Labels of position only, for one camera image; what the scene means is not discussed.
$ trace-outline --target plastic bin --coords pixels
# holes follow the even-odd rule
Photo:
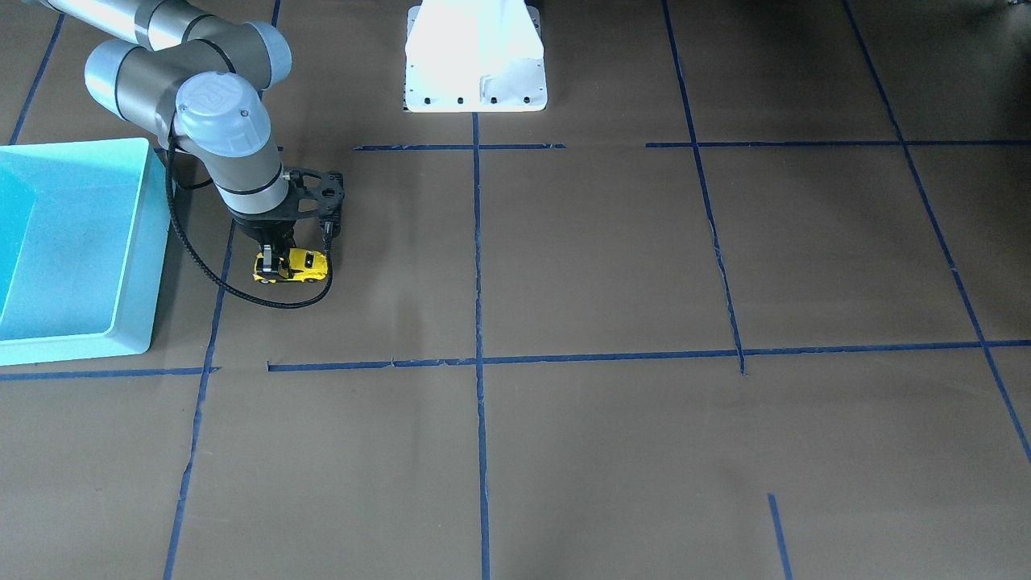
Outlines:
[[[143,138],[0,146],[0,366],[149,348],[164,175]]]

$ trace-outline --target blue tape line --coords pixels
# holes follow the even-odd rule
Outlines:
[[[1031,340],[989,341],[991,348],[1031,347]],[[980,343],[965,341],[956,343],[909,343],[891,345],[832,345],[826,347],[784,347],[767,349],[744,349],[745,356],[785,356],[797,354],[836,354],[864,352],[902,352],[979,349]],[[524,356],[485,356],[484,365],[529,365],[535,363],[596,363],[606,361],[660,361],[677,359],[721,359],[737,356],[733,349],[700,351],[653,351],[591,354],[541,354]],[[360,363],[314,363],[301,365],[266,364],[269,373],[298,373],[310,371],[351,371],[355,369],[404,369],[411,367],[469,367],[476,365],[476,359],[426,359],[411,361],[371,361]]]
[[[536,149],[536,148],[566,148],[563,143],[512,143],[512,144],[481,144],[479,145],[480,150],[518,150],[518,149]]]
[[[525,365],[533,363],[595,363],[602,361],[660,361],[670,359],[719,359],[737,356],[736,350],[668,351],[600,354],[546,354],[531,356],[492,356],[486,365]]]
[[[698,146],[708,148],[721,147],[753,147],[753,146],[901,146],[903,143],[897,140],[842,140],[842,141],[699,141]],[[932,140],[932,141],[905,141],[907,145],[1005,145],[1022,146],[1031,145],[1031,140],[1027,139],[997,139],[997,140]],[[688,148],[694,143],[688,141],[652,141],[644,143],[648,148]]]
[[[272,6],[272,18],[269,20],[269,24],[272,26],[279,26],[279,4],[280,0],[275,0],[275,5]]]
[[[761,146],[899,146],[898,141],[703,141],[704,147],[761,147]]]
[[[935,351],[952,349],[979,349],[980,343],[975,341],[959,343],[912,343],[898,345],[850,345],[830,347],[788,347],[774,349],[745,349],[747,356],[769,356],[787,354],[834,354],[858,352],[899,352],[899,351]]]
[[[472,113],[472,212],[474,218],[473,240],[476,245],[476,415],[478,417],[479,442],[479,546],[483,580],[491,580],[491,527],[488,513],[490,490],[487,485],[487,410],[484,405],[484,302],[483,268],[480,249],[480,204],[483,187],[479,173],[479,114]]]
[[[540,148],[566,148],[563,143],[511,143],[511,144],[373,144],[359,145],[355,150],[519,150]]]
[[[730,330],[734,335],[734,347],[737,349],[737,365],[741,375],[747,375],[744,368],[744,353],[741,348],[741,335],[737,329],[737,315],[734,314],[734,301],[730,296],[730,280],[727,278],[727,267],[723,261],[723,249],[720,247],[720,234],[716,227],[716,216],[712,213],[712,203],[709,200],[708,184],[705,180],[705,167],[702,165],[702,152],[698,147],[698,136],[695,134],[695,121],[691,114],[691,102],[688,100],[688,84],[684,78],[684,68],[680,66],[680,54],[676,48],[676,36],[673,34],[673,21],[669,15],[668,0],[662,0],[662,13],[666,19],[666,34],[669,35],[669,49],[673,55],[673,65],[676,67],[676,81],[680,86],[680,99],[684,101],[684,115],[688,122],[688,134],[691,136],[691,149],[695,156],[695,168],[698,170],[698,182],[702,190],[702,201],[705,203],[705,216],[712,230],[712,250],[716,252],[716,263],[723,278],[723,292],[727,299],[727,315],[730,318]]]
[[[780,147],[780,146],[899,146],[898,141],[699,141],[690,142],[647,142],[644,146],[650,148],[680,147],[687,148],[697,144],[707,148],[730,148],[730,147]]]
[[[222,278],[229,277],[229,264],[233,257],[233,234],[236,232],[236,221],[229,226],[229,239],[226,241],[226,253],[222,261]],[[190,438],[190,458],[187,467],[182,470],[182,480],[179,482],[179,499],[175,503],[175,519],[172,522],[172,536],[168,541],[168,555],[165,558],[164,580],[172,579],[172,570],[175,567],[175,553],[179,547],[179,534],[182,531],[182,516],[186,513],[187,497],[190,493],[190,479],[193,476],[194,459],[197,457],[197,440],[200,438],[200,422],[203,418],[202,407],[207,399],[207,382],[213,372],[211,363],[214,361],[214,344],[219,338],[219,323],[222,320],[222,305],[226,298],[225,288],[219,286],[219,294],[214,299],[214,313],[211,316],[211,337],[207,342],[207,350],[204,353],[204,369],[200,376],[200,386],[197,389],[197,407],[194,410],[193,433]]]
[[[178,369],[127,369],[114,371],[64,371],[42,373],[10,373],[0,375],[0,381],[52,381],[64,379],[111,379],[118,377],[160,377],[165,375],[190,376],[203,373],[200,367]]]
[[[29,89],[29,94],[25,97],[25,104],[22,105],[22,112],[18,115],[18,123],[14,124],[14,131],[11,132],[7,144],[16,143],[19,135],[22,134],[22,126],[25,125],[25,117],[29,114],[29,107],[32,106],[32,99],[36,96],[36,89],[39,88],[39,81],[43,79],[43,71],[46,70],[46,65],[51,62],[51,55],[54,54],[54,46],[58,43],[58,36],[61,35],[61,27],[63,25],[64,13],[58,16],[58,22],[54,25],[54,34],[51,35],[51,43],[46,45],[46,52],[43,53],[43,60],[39,62],[36,77],[32,79],[32,87]]]
[[[793,580],[791,574],[791,558],[788,557],[788,544],[784,540],[784,526],[780,525],[780,511],[776,507],[776,497],[766,494],[770,504],[770,516],[773,517],[773,531],[776,533],[776,547],[780,550],[780,567],[784,568],[784,580]]]
[[[355,150],[471,150],[471,144],[389,144],[359,145]]]
[[[410,369],[413,367],[467,367],[474,359],[423,359],[411,361],[369,361],[360,363],[308,363],[300,365],[265,364],[269,373],[303,373],[310,371],[354,371],[358,369]]]
[[[917,190],[920,192],[920,198],[924,202],[924,209],[927,211],[927,217],[930,219],[931,227],[934,229],[934,235],[938,238],[938,245],[941,247],[941,252],[945,258],[945,262],[949,264],[949,269],[953,272],[953,279],[956,281],[956,288],[959,289],[960,297],[963,300],[963,307],[967,311],[967,316],[970,317],[970,325],[973,326],[978,344],[985,353],[985,360],[988,362],[988,367],[992,371],[992,377],[995,378],[996,388],[998,388],[999,395],[1002,397],[1002,402],[1006,407],[1006,411],[1009,413],[1009,420],[1012,422],[1013,430],[1017,432],[1017,438],[1020,440],[1021,446],[1024,448],[1024,455],[1028,463],[1031,464],[1031,445],[1028,443],[1027,435],[1024,433],[1024,427],[1021,424],[1020,417],[1017,416],[1017,411],[1013,409],[1009,393],[1006,390],[1006,385],[995,365],[995,359],[992,356],[992,350],[989,347],[988,342],[985,340],[985,334],[982,331],[980,323],[977,321],[977,316],[973,312],[973,305],[970,303],[970,297],[967,295],[966,286],[963,284],[963,278],[960,276],[959,268],[956,267],[956,261],[953,259],[953,253],[949,249],[949,243],[945,241],[945,236],[941,232],[941,226],[938,224],[938,218],[934,214],[933,207],[931,207],[931,199],[927,195],[927,190],[924,186],[924,180],[920,177],[920,171],[917,170],[917,164],[912,159],[912,153],[909,151],[909,146],[906,144],[905,137],[902,135],[902,128],[899,126],[898,117],[895,115],[895,109],[888,100],[888,92],[885,90],[885,84],[880,81],[880,75],[877,74],[877,69],[873,65],[873,59],[870,57],[870,52],[866,46],[866,41],[863,40],[863,34],[860,32],[859,25],[856,23],[856,16],[852,13],[852,7],[849,5],[849,0],[841,0],[841,4],[844,6],[845,14],[849,16],[849,24],[852,26],[852,30],[856,34],[856,40],[859,42],[859,47],[863,52],[863,58],[866,60],[866,66],[870,70],[870,75],[873,77],[874,83],[876,83],[877,92],[880,94],[880,99],[884,101],[885,108],[888,110],[888,117],[892,123],[892,127],[895,128],[895,135],[902,144],[902,151],[905,153],[905,160],[906,164],[909,166],[909,172],[912,173],[912,178],[917,182]]]
[[[1031,139],[973,139],[973,140],[917,140],[905,141],[908,145],[1029,145]]]
[[[988,346],[996,348],[1031,347],[1031,341],[988,341]]]

